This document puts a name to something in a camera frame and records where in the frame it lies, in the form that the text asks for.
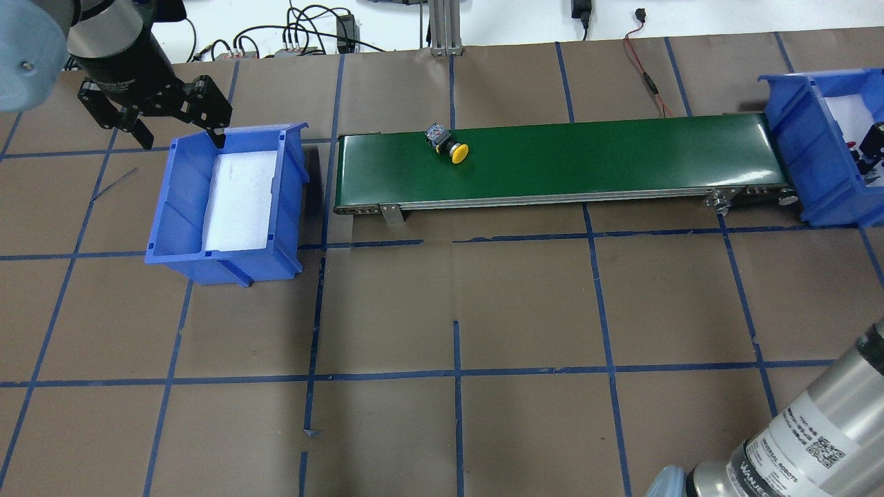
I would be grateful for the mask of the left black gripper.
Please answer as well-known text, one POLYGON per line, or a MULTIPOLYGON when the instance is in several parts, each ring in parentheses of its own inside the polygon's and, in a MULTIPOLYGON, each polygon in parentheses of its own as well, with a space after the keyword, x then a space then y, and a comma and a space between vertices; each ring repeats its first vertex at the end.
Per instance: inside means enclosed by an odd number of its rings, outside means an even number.
POLYGON ((233 116, 227 95, 212 76, 180 79, 152 35, 139 35, 120 53, 78 55, 76 62, 86 75, 77 97, 102 128, 129 133, 143 150, 152 150, 155 136, 143 117, 173 117, 198 126, 223 150, 233 116))

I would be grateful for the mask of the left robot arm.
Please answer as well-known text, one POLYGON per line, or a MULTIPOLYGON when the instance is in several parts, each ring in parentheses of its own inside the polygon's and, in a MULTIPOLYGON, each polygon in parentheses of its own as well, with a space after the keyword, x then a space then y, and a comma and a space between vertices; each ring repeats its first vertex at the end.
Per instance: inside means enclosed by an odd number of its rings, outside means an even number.
POLYGON ((223 148, 231 104, 207 75, 177 78, 152 32, 155 23, 185 19, 181 1, 3 1, 1 109, 44 103, 73 60, 85 72, 78 100, 99 126, 149 150, 154 137, 142 118, 174 117, 223 148))

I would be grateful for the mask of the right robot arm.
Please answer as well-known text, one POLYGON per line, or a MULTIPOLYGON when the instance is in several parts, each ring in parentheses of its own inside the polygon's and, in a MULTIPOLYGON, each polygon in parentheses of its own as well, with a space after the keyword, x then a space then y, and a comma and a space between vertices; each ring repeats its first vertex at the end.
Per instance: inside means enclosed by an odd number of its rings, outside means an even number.
MULTIPOLYGON (((709 201, 724 212, 752 188, 778 192, 793 182, 814 226, 859 223, 839 190, 866 192, 861 168, 880 163, 871 117, 771 125, 763 116, 685 117, 665 124, 666 161, 697 167, 709 201)), ((866 496, 882 484, 882 323, 871 325, 764 430, 742 441, 726 463, 704 462, 677 484, 667 467, 651 496, 866 496)))

